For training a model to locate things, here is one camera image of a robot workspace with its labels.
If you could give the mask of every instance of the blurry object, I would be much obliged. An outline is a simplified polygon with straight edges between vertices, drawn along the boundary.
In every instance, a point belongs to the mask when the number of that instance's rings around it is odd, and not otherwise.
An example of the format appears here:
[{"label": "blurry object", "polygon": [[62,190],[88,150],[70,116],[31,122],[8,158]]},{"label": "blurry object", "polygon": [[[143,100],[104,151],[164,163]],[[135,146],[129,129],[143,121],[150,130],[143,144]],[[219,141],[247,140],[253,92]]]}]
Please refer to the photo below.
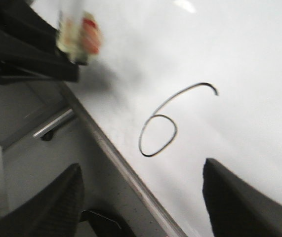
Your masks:
[{"label": "blurry object", "polygon": [[61,1],[56,44],[71,62],[86,65],[99,52],[101,33],[93,15],[83,9],[83,0]]},{"label": "blurry object", "polygon": [[25,1],[0,0],[0,84],[77,81],[78,66],[59,53],[55,37],[56,30]]}]

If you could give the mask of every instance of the black object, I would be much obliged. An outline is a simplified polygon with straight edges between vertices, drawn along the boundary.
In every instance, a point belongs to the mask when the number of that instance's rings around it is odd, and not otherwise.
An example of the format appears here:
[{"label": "black object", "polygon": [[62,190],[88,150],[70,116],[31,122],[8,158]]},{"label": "black object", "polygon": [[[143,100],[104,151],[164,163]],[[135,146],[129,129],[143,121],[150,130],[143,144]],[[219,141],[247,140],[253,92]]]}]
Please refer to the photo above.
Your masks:
[{"label": "black object", "polygon": [[49,142],[53,139],[53,137],[54,137],[54,131],[50,130],[41,137],[41,140],[45,142]]},{"label": "black object", "polygon": [[214,159],[203,170],[203,196],[216,237],[282,237],[282,206]]},{"label": "black object", "polygon": [[55,43],[56,30],[23,0],[0,0],[0,84],[26,80],[77,81],[78,65]]},{"label": "black object", "polygon": [[81,169],[72,164],[34,198],[0,220],[0,237],[72,237],[82,203]]}]

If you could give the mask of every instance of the whiteboard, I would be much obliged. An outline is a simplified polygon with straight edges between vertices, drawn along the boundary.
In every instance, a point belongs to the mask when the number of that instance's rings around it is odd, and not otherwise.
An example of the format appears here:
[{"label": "whiteboard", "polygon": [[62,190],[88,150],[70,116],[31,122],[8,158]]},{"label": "whiteboard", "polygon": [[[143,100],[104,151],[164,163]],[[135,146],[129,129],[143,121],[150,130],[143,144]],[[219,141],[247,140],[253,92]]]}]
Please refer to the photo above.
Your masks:
[{"label": "whiteboard", "polygon": [[[78,84],[68,84],[135,172],[191,237],[211,237],[202,169],[215,158],[282,204],[282,1],[87,0],[103,47]],[[56,25],[57,1],[34,8]],[[152,158],[138,140],[169,96],[195,83],[160,113],[178,127]],[[148,152],[173,133],[153,120]]]}]

